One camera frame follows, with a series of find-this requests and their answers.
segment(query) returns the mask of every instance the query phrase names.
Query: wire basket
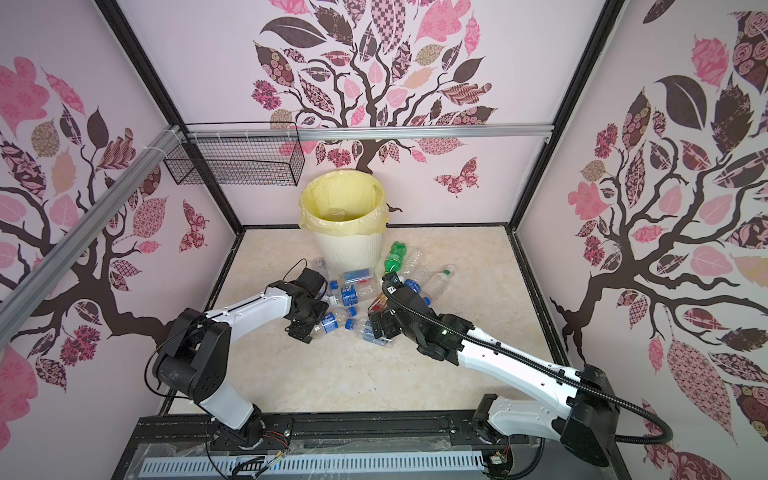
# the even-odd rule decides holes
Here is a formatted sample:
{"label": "wire basket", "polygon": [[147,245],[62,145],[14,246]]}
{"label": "wire basket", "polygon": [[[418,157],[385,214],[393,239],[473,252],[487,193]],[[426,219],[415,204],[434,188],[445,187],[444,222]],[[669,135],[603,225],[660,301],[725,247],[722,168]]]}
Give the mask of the wire basket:
{"label": "wire basket", "polygon": [[304,168],[304,152],[296,123],[248,123],[269,124],[270,130],[189,134],[165,159],[176,183],[202,184],[203,178],[193,162],[202,160],[221,185],[297,186]]}

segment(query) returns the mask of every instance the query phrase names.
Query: trash can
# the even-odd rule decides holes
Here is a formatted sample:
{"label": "trash can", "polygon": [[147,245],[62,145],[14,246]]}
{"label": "trash can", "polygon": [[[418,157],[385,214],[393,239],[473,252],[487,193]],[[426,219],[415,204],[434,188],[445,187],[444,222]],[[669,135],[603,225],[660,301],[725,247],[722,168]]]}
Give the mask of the trash can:
{"label": "trash can", "polygon": [[335,170],[312,180],[299,200],[299,226],[315,234],[334,273],[373,268],[389,221],[384,187],[372,175]]}

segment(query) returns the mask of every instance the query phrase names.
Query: wallpaper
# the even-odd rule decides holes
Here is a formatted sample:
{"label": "wallpaper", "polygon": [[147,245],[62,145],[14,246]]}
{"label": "wallpaper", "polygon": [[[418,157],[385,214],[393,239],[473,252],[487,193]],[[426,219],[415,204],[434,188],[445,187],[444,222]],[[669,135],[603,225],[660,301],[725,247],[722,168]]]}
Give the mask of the wallpaper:
{"label": "wallpaper", "polygon": [[[165,128],[90,2],[34,6],[2,9],[0,298]],[[111,474],[138,417],[157,411],[147,357],[169,320],[204,304],[232,240],[203,187],[154,169],[0,352],[4,474]]]}
{"label": "wallpaper", "polygon": [[521,228],[571,358],[675,432],[633,478],[766,474],[764,6],[631,4]]}
{"label": "wallpaper", "polygon": [[[300,129],[547,123],[602,5],[259,0],[225,8],[205,2],[158,8],[154,3],[123,7],[185,119],[270,121],[274,128],[295,121]],[[206,58],[205,68],[192,72],[193,65],[179,61],[159,34],[167,32],[164,18],[172,15],[173,33]],[[218,25],[211,18],[226,22],[227,31],[211,26]],[[546,30],[569,41],[550,39],[531,18],[541,18]],[[508,221],[540,142],[539,137],[304,141],[298,188],[223,189],[244,223],[295,223],[306,182],[329,170],[354,168],[382,181],[393,223]],[[280,153],[288,157],[291,151],[286,144]],[[278,201],[269,210],[251,207],[264,198]]]}

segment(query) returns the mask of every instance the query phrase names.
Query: pink flower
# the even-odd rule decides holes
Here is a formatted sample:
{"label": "pink flower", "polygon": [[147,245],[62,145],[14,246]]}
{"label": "pink flower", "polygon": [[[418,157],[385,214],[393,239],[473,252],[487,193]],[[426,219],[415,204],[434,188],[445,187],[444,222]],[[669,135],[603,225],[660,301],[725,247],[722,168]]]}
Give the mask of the pink flower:
{"label": "pink flower", "polygon": [[602,214],[609,207],[600,199],[596,184],[579,182],[578,190],[568,194],[568,204],[576,205],[575,213],[581,220],[590,220]]}
{"label": "pink flower", "polygon": [[728,69],[728,50],[725,45],[717,38],[699,40],[694,37],[694,43],[691,61],[696,68],[696,76],[705,83],[720,86]]}
{"label": "pink flower", "polygon": [[291,15],[310,13],[304,0],[270,0],[270,3],[277,8],[282,8],[285,13],[290,13]]}

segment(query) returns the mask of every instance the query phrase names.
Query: butterfly decal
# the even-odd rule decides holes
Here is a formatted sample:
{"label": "butterfly decal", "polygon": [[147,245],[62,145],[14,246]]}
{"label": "butterfly decal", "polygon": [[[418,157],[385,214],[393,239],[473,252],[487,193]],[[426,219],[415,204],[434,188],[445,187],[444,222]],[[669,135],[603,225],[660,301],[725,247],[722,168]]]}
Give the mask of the butterfly decal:
{"label": "butterfly decal", "polygon": [[457,177],[454,175],[438,175],[435,177],[435,181],[448,187],[448,192],[458,198],[459,192],[464,190],[464,187],[478,186],[478,176],[475,174],[475,170],[478,169],[477,159],[477,157],[474,157],[468,161]]}
{"label": "butterfly decal", "polygon": [[196,213],[186,200],[184,200],[184,216],[187,218],[187,223],[190,224],[190,229],[181,238],[179,252],[184,252],[192,247],[204,247],[205,236],[200,231],[205,230],[205,224],[210,220],[205,220],[203,214]]}

